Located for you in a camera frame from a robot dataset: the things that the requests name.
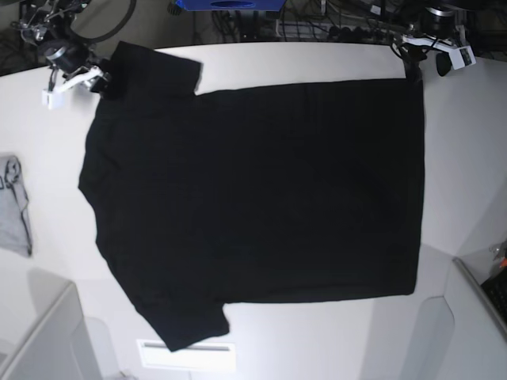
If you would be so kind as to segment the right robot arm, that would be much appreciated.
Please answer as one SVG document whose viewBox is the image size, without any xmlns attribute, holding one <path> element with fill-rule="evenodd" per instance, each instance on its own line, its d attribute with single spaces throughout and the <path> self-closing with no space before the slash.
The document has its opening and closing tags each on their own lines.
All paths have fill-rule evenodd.
<svg viewBox="0 0 507 380">
<path fill-rule="evenodd" d="M 12 26 L 36 48 L 39 58 L 70 78 L 91 68 L 89 47 L 71 28 L 88 5 L 88 1 L 21 1 L 20 20 Z"/>
</svg>

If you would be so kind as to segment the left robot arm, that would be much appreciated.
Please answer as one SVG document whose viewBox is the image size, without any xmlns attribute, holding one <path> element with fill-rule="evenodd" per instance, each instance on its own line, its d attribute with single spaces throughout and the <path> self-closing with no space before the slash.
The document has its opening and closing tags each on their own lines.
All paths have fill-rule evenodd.
<svg viewBox="0 0 507 380">
<path fill-rule="evenodd" d="M 428 36 L 445 39 L 452 36 L 459 11 L 474 11 L 473 1 L 425 1 L 420 13 L 421 31 Z"/>
</svg>

